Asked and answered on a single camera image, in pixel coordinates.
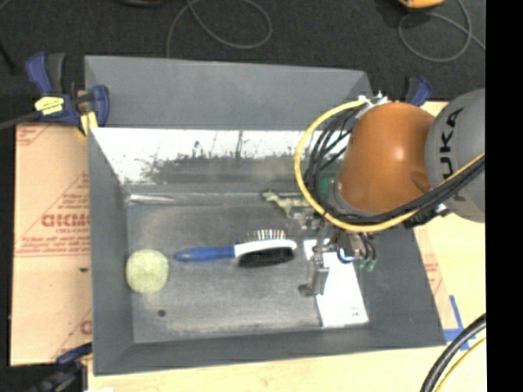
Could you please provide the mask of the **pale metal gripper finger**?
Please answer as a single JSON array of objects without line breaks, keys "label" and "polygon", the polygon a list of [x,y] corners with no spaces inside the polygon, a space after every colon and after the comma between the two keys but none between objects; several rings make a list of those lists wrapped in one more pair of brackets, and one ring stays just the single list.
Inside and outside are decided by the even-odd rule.
[{"label": "pale metal gripper finger", "polygon": [[312,296],[314,294],[315,262],[313,256],[307,259],[306,279],[298,286],[298,291],[302,296]]},{"label": "pale metal gripper finger", "polygon": [[329,276],[329,267],[324,263],[324,258],[319,255],[313,259],[314,271],[312,274],[312,293],[323,295]]}]

